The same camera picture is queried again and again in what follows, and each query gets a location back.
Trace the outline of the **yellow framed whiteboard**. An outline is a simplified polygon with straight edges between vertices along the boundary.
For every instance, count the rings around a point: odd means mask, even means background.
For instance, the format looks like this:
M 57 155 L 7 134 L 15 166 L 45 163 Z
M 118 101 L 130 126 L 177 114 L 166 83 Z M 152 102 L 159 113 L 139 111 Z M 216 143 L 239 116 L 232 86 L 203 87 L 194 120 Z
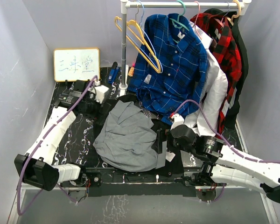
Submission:
M 100 78 L 100 51 L 98 48 L 55 49 L 54 80 L 56 82 L 88 81 Z

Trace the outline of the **orange small object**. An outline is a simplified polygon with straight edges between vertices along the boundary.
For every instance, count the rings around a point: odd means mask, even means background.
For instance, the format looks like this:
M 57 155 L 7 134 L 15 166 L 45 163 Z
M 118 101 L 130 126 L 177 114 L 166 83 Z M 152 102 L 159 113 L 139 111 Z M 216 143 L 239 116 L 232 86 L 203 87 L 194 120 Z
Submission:
M 134 73 L 134 67 L 131 67 L 129 72 L 128 72 L 128 76 L 129 77 L 132 77 L 133 76 L 133 73 Z

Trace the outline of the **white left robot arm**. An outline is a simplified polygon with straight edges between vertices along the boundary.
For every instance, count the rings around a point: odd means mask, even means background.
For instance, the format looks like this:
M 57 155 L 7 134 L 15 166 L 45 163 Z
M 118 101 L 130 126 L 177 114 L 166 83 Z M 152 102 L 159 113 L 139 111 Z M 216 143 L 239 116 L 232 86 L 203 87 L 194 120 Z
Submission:
M 19 175 L 18 189 L 23 183 L 45 191 L 51 191 L 63 182 L 76 186 L 86 184 L 88 178 L 83 165 L 53 165 L 53 157 L 77 116 L 96 118 L 108 92 L 107 86 L 93 79 L 89 82 L 77 80 L 73 89 L 60 94 L 39 137 L 25 154 L 18 154 L 14 160 Z

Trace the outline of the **metal clothes rack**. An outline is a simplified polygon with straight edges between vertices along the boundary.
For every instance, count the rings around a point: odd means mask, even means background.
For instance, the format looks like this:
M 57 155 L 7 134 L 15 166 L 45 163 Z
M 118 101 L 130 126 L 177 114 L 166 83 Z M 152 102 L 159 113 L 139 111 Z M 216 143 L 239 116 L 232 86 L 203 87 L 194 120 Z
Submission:
M 119 84 L 120 95 L 124 95 L 127 91 L 127 74 L 128 74 L 128 66 L 126 64 L 126 29 L 127 29 L 127 10 L 129 8 L 137 8 L 142 7 L 145 8 L 183 8 L 183 12 L 185 13 L 186 8 L 229 8 L 236 9 L 238 11 L 238 16 L 243 16 L 249 5 L 251 4 L 250 0 L 237 0 L 236 2 L 228 3 L 228 2 L 156 2 L 156 1 L 130 1 L 130 0 L 122 0 L 120 2 L 120 11 L 121 11 L 121 23 L 120 26 L 118 24 L 119 18 L 115 18 L 115 25 L 121 29 L 122 32 L 122 40 L 121 40 L 121 48 L 122 48 L 122 56 L 121 56 L 121 82 Z

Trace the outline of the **black shirt on table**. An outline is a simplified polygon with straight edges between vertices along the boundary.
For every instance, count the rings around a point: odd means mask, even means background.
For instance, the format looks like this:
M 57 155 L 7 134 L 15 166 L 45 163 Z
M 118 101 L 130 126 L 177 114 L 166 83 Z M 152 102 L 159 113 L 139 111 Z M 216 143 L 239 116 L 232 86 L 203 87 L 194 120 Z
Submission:
M 139 101 L 137 100 L 137 97 L 132 94 L 124 95 L 116 99 L 117 101 L 122 101 L 124 103 L 126 102 L 134 102 L 135 106 L 139 106 Z M 151 128 L 155 133 L 161 129 L 169 129 L 170 126 L 164 122 L 162 122 L 159 119 L 156 119 L 155 116 L 152 118 L 153 122 L 153 127 Z M 181 157 L 181 151 L 180 149 L 174 147 L 173 144 L 174 140 L 171 134 L 167 134 L 167 149 L 168 152 L 174 153 L 175 156 L 171 161 L 165 161 L 165 166 L 161 168 L 153 168 L 149 171 L 142 171 L 142 173 L 147 173 L 147 174 L 159 174 L 162 176 L 170 176 L 169 173 L 171 174 L 178 174 L 183 172 L 183 164 L 182 164 L 182 157 Z

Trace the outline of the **blue stapler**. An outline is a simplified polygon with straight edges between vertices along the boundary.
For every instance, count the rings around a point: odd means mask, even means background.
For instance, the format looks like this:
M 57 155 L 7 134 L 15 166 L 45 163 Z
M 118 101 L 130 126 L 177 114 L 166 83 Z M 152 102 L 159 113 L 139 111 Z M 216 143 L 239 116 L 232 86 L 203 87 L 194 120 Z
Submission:
M 118 72 L 119 72 L 118 63 L 117 63 L 117 62 L 114 62 L 114 63 L 112 64 L 110 73 L 109 73 L 109 75 L 108 75 L 108 83 L 109 83 L 109 84 L 112 84 L 112 83 L 115 81 L 115 79 L 117 78 Z

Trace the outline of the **aluminium frame rail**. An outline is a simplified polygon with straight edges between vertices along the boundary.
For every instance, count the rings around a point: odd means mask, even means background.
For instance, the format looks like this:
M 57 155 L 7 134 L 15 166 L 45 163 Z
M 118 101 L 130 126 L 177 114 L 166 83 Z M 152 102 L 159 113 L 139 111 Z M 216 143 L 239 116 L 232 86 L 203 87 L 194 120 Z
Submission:
M 193 223 L 201 220 L 206 223 L 212 220 L 215 223 L 221 223 L 226 220 L 223 212 L 219 209 L 226 206 L 226 215 L 231 217 L 230 223 L 252 223 L 259 224 L 261 219 L 267 223 L 279 223 L 275 212 L 273 201 L 265 195 L 241 186 L 225 184 L 219 190 L 218 195 L 211 199 L 210 191 L 198 192 L 196 197 L 183 197 L 190 200 L 190 204 L 184 206 L 186 213 L 192 218 Z M 156 202 L 160 196 L 141 196 Z M 46 218 L 51 219 L 51 223 L 56 223 L 64 214 L 66 223 L 70 222 L 70 214 L 77 217 L 73 213 L 74 207 L 82 204 L 84 209 L 80 220 L 85 220 L 87 214 L 98 212 L 95 202 L 98 199 L 107 198 L 105 207 L 101 210 L 104 217 L 101 223 L 111 224 L 120 223 L 126 220 L 128 212 L 128 202 L 132 197 L 140 196 L 113 195 L 88 197 L 85 190 L 68 190 L 64 187 L 55 187 L 52 191 L 44 191 L 39 193 L 35 187 L 23 185 L 20 199 L 15 199 L 8 218 L 9 224 L 23 223 L 23 219 L 32 217 L 31 223 L 44 223 Z

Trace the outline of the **teal plastic hanger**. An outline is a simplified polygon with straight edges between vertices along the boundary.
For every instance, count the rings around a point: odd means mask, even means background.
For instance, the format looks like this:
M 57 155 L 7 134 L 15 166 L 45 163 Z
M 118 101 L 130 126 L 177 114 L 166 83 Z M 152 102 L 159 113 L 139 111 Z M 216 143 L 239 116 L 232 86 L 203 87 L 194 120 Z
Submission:
M 189 28 L 186 25 L 184 25 L 182 22 L 180 22 L 180 17 L 184 16 L 186 12 L 186 6 L 182 0 L 177 0 L 176 2 L 181 4 L 183 8 L 183 12 L 181 14 L 178 14 L 177 19 L 170 18 L 170 20 L 172 21 L 173 26 L 180 30 L 177 37 L 181 40 L 185 36 L 184 31 L 185 30 L 189 31 Z

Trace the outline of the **red black plaid shirt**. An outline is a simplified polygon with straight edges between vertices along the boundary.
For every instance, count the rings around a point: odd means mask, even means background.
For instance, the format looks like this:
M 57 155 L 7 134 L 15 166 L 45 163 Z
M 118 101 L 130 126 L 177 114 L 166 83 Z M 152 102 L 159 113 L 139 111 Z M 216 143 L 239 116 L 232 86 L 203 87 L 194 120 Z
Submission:
M 241 56 L 229 21 L 222 15 L 200 13 L 191 18 L 194 33 L 207 52 L 207 71 L 200 104 L 203 111 L 187 117 L 200 135 L 222 133 L 236 85 L 242 75 Z

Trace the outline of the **pink hanger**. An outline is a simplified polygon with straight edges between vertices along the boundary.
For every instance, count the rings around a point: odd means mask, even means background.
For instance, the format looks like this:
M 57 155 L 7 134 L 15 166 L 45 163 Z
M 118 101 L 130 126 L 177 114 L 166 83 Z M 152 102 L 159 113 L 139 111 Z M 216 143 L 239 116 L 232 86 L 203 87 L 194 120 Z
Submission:
M 194 21 L 194 30 L 195 30 L 195 32 L 196 32 L 196 34 L 197 34 L 197 36 L 199 37 L 199 39 L 201 40 L 202 39 L 202 37 L 200 36 L 200 34 L 199 34 L 199 32 L 197 31 L 197 27 L 196 27 L 196 23 L 197 23 L 197 19 L 198 19 L 198 16 L 199 16 L 199 14 L 200 14 L 200 11 L 201 11 L 201 8 L 200 8 L 200 4 L 199 4 L 199 2 L 197 1 L 197 0 L 195 0 L 194 1 L 196 4 L 197 4 L 197 7 L 198 7 L 198 13 L 197 13 L 197 15 L 196 15 L 196 18 L 195 18 L 195 21 Z

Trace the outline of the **black hanging garment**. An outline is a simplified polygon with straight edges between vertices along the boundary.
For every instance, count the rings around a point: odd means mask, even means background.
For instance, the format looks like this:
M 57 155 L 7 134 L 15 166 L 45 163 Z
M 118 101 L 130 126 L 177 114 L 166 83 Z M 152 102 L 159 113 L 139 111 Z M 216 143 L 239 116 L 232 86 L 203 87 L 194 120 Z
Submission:
M 228 21 L 235 12 L 223 12 L 219 9 L 205 11 L 209 17 L 207 33 L 215 38 L 212 51 L 228 79 L 228 91 L 219 115 L 219 132 L 224 127 L 233 128 L 240 104 L 239 96 L 248 75 L 249 64 L 247 50 L 238 27 L 239 18 Z

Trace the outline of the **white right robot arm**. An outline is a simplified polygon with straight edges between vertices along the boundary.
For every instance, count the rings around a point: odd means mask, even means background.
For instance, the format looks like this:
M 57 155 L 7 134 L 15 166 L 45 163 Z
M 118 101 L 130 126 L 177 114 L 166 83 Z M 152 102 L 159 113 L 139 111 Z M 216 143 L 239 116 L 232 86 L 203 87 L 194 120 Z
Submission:
M 171 130 L 153 128 L 153 149 L 160 153 L 170 141 L 174 149 L 189 152 L 203 163 L 198 172 L 184 172 L 175 178 L 185 186 L 232 184 L 255 190 L 280 204 L 280 162 L 264 161 L 240 152 L 226 141 L 212 136 L 199 136 L 186 125 Z

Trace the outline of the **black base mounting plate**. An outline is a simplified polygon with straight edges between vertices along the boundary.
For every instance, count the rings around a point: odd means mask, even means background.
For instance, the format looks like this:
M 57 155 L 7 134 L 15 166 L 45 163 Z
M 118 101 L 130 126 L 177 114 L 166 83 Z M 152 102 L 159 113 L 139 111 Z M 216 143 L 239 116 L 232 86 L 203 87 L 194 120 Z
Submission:
M 114 168 L 87 168 L 88 180 L 76 186 L 69 181 L 61 186 L 74 191 L 85 190 L 88 197 L 128 195 L 128 196 L 175 196 L 196 197 L 198 192 L 210 191 L 215 198 L 224 184 L 191 186 L 183 174 L 169 177 L 151 173 L 125 173 Z

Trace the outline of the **grey shirt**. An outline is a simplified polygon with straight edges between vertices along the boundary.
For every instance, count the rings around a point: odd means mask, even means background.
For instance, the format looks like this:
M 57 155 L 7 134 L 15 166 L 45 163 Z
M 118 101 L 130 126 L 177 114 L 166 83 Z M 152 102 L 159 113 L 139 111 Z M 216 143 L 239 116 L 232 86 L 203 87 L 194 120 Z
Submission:
M 133 102 L 118 101 L 109 112 L 93 146 L 109 165 L 128 172 L 145 172 L 166 164 L 166 153 L 153 149 L 153 122 Z

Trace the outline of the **blue plaid shirt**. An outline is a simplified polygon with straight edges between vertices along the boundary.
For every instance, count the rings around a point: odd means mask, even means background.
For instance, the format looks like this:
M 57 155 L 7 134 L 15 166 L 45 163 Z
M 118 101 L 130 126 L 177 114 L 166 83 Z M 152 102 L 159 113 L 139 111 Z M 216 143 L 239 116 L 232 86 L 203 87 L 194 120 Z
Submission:
M 189 28 L 183 39 L 177 37 L 170 18 L 178 14 L 153 14 L 147 17 L 144 31 L 155 49 L 163 71 L 157 73 L 142 55 L 138 55 L 128 90 L 136 94 L 144 108 L 162 116 L 171 124 L 169 116 L 177 111 L 183 117 L 197 111 L 207 70 L 207 54 L 184 16 L 180 22 Z

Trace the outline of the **white shirt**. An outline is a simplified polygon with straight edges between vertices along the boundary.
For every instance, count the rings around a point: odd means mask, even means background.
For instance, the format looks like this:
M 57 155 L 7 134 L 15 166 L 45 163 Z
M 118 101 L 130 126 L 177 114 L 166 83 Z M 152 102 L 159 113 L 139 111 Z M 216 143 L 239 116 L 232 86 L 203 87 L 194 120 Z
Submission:
M 216 135 L 214 131 L 217 131 L 218 127 L 220 108 L 227 93 L 228 80 L 210 52 L 212 39 L 193 22 L 190 22 L 190 25 L 206 50 L 207 70 L 200 98 L 203 111 L 197 110 L 187 115 L 184 124 L 192 128 L 199 136 L 214 137 Z

